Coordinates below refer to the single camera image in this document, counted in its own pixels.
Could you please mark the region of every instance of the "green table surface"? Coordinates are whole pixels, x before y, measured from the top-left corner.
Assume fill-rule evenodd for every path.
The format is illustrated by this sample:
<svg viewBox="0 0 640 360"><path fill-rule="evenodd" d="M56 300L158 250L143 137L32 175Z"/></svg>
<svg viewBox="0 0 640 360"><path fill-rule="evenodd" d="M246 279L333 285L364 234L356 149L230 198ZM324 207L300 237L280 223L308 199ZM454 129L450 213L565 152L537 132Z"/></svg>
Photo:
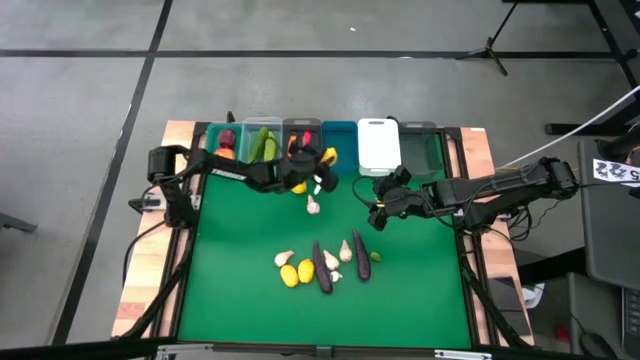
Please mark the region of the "green table surface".
<svg viewBox="0 0 640 360"><path fill-rule="evenodd" d="M178 338L182 341L470 348L453 231L435 219L390 219L383 232L367 223L367 208L352 194L357 174L343 174L332 193L259 194L244 184L208 176ZM371 182L358 182L372 195ZM274 265L311 258L312 243L336 257L343 239L353 250L357 229L372 262L368 282L357 277L355 256L331 295L310 284L287 288Z"/></svg>

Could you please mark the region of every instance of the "tripod stand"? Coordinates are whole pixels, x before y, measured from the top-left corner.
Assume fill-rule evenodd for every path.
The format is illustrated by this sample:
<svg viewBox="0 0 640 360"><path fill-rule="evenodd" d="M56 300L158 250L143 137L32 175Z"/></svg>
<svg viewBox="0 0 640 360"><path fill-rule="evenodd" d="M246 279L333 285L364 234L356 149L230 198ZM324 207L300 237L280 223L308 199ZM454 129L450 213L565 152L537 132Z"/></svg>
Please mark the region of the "tripod stand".
<svg viewBox="0 0 640 360"><path fill-rule="evenodd" d="M505 69L504 66L502 66L502 63L500 62L500 59L498 58L496 53L493 52L493 44L496 42L496 39L500 35L500 32L502 32L502 29L504 28L504 26L506 25L507 21L511 17L511 14L513 14L513 10L516 9L517 5L518 5L517 1L513 3L513 5L511 6L511 9L509 9L509 12L507 13L507 16L504 18L504 20L502 20L502 24L500 24L500 27L498 28L498 31L496 31L496 33L495 33L495 35L493 35L493 37L489 37L487 39L487 43L485 44L484 47L476 49L476 50L472 50L472 51L466 53L463 56L457 57L456 60L463 60L463 59L468 59L468 58L487 58L487 57L489 57L489 58L493 59L493 61L496 63L496 65L498 66L498 70L500 70L500 73L502 75L504 75L504 76L509 75L509 73L507 72L507 69Z"/></svg>

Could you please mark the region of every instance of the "garlic bulb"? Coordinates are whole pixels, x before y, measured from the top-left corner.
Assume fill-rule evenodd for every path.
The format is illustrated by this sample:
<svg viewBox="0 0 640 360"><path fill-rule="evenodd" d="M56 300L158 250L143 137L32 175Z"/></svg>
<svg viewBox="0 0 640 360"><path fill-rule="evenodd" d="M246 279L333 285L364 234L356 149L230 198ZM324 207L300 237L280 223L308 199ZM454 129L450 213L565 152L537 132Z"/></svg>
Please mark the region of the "garlic bulb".
<svg viewBox="0 0 640 360"><path fill-rule="evenodd" d="M349 249L347 240L342 240L342 247L340 248L340 260L342 260L342 262L349 262L351 261L352 256L353 253L351 252L351 249Z"/></svg>
<svg viewBox="0 0 640 360"><path fill-rule="evenodd" d="M289 258L293 256L293 251L289 250L289 251L285 251L285 252L281 252L280 254L276 255L276 259L275 259L275 263L277 267L282 267L284 264L287 263L287 261L289 261Z"/></svg>
<svg viewBox="0 0 640 360"><path fill-rule="evenodd" d="M322 190L322 186L320 186L322 178L320 178L320 176L318 175L313 175L313 180L315 180L316 182L316 187L315 189L313 189L313 195L318 195L318 193L320 193L320 190Z"/></svg>
<svg viewBox="0 0 640 360"><path fill-rule="evenodd" d="M335 256L331 255L330 252L325 250L322 253L324 254L324 262L325 264L327 264L327 268L329 268L329 271L333 271L337 269L338 266L340 266L340 262L338 261L338 259L336 259Z"/></svg>
<svg viewBox="0 0 640 360"><path fill-rule="evenodd" d="M315 215L320 212L320 204L313 200L313 197L309 195L307 201L307 212L311 215Z"/></svg>
<svg viewBox="0 0 640 360"><path fill-rule="evenodd" d="M337 282L338 280L342 279L342 274L340 274L337 271L332 271L330 275L331 275L331 282Z"/></svg>

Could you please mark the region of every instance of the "purple eggplant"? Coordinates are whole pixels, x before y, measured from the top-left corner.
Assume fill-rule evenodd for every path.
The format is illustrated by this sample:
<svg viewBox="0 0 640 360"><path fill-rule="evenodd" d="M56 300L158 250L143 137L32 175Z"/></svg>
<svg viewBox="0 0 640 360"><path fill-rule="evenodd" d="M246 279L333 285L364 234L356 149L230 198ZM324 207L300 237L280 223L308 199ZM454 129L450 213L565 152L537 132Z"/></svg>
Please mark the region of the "purple eggplant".
<svg viewBox="0 0 640 360"><path fill-rule="evenodd" d="M371 277L371 263L369 253L364 247L362 238L357 230L353 230L353 245L356 249L356 261L358 262L358 277L362 281L367 281Z"/></svg>
<svg viewBox="0 0 640 360"><path fill-rule="evenodd" d="M316 277L320 284L320 289L325 294L331 294L333 292L333 284L331 283L331 275L329 269L324 261L324 256L320 251L320 244L317 241L313 242L313 265L316 268Z"/></svg>

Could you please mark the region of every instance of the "lemon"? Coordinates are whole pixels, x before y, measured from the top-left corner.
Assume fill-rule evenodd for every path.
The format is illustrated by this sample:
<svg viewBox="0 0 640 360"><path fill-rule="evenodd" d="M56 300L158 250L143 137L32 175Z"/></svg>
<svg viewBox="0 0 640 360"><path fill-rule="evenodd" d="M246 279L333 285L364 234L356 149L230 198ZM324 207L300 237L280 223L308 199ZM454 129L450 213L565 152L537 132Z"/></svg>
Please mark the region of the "lemon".
<svg viewBox="0 0 640 360"><path fill-rule="evenodd" d="M307 192L307 183L298 184L291 189L294 194L304 194Z"/></svg>
<svg viewBox="0 0 640 360"><path fill-rule="evenodd" d="M285 265L280 268L280 277L288 287L296 287L298 285L298 274L296 268L291 265Z"/></svg>
<svg viewBox="0 0 640 360"><path fill-rule="evenodd" d="M313 279L313 262L311 259L304 259L298 265L298 276L300 277L300 282L304 284L308 284Z"/></svg>

